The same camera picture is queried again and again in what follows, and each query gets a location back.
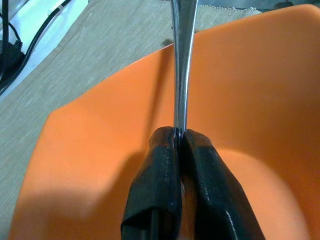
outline textured fabric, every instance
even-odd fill
[[[199,6],[198,30],[258,14]],[[0,240],[50,112],[172,40],[170,3],[92,0],[57,48],[0,102]]]

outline beige fabric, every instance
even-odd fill
[[[200,6],[196,28],[258,13]],[[93,0],[57,48],[0,102],[0,240],[8,234],[23,176],[48,114],[162,48],[172,34],[167,1]]]

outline black cable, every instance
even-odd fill
[[[2,0],[2,53],[1,67],[2,71],[6,71],[9,61],[9,1]]]
[[[17,71],[11,75],[8,76],[8,78],[4,78],[4,75],[2,76],[0,80],[0,95],[4,93],[4,91],[10,86],[10,84],[18,77],[18,75],[21,73],[21,71],[26,66],[31,53],[33,52],[41,34],[44,32],[48,24],[51,22],[51,20],[59,13],[71,0],[65,0],[61,5],[59,5],[53,12],[50,13],[50,15],[47,17],[47,19],[44,21],[44,23],[41,25],[39,30],[36,32],[35,36],[33,37],[26,53],[25,57],[20,65],[20,67],[17,69]]]
[[[21,39],[20,39],[20,37],[19,37],[19,34],[18,34],[15,26],[13,26],[10,22],[8,22],[8,23],[9,23],[10,28],[13,30],[16,39],[17,39],[19,42],[21,42]]]

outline white surface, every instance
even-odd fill
[[[26,3],[27,0],[10,0],[9,1],[9,20],[19,11],[20,8]],[[2,13],[2,1],[0,1],[0,10]]]
[[[26,53],[36,32],[47,19],[48,15],[62,2],[63,0],[29,0],[12,18],[10,22],[15,26],[21,41],[23,42],[23,53]],[[42,37],[34,48],[29,61],[20,75],[0,96],[0,101],[18,86],[23,79],[25,79],[29,73],[31,73],[31,71],[35,69],[49,53],[51,53],[87,4],[88,0],[71,0],[62,12],[58,13],[57,17],[51,21],[44,31],[44,34],[42,34]],[[15,34],[10,27],[9,41],[11,43],[16,41]]]

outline cord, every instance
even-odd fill
[[[47,17],[47,19],[44,21],[44,23],[41,25],[39,30],[36,32],[35,36],[33,37],[26,53],[25,57],[20,65],[20,67],[17,69],[17,71],[9,76],[8,78],[4,78],[5,75],[2,76],[0,80],[0,95],[4,93],[4,91],[10,86],[10,84],[18,77],[18,75],[21,73],[21,71],[26,66],[31,53],[33,52],[41,34],[44,32],[48,24],[51,22],[51,20],[59,13],[71,0],[65,0],[61,5],[59,5],[53,12],[50,13],[50,15]]]
[[[2,53],[1,67],[6,71],[9,61],[9,0],[2,0]]]
[[[19,42],[21,42],[21,39],[20,39],[20,37],[19,37],[19,34],[18,34],[18,32],[17,32],[17,30],[16,30],[15,26],[13,26],[10,22],[9,22],[9,26],[10,26],[10,28],[13,30],[14,35],[15,35],[16,39],[17,39]]]

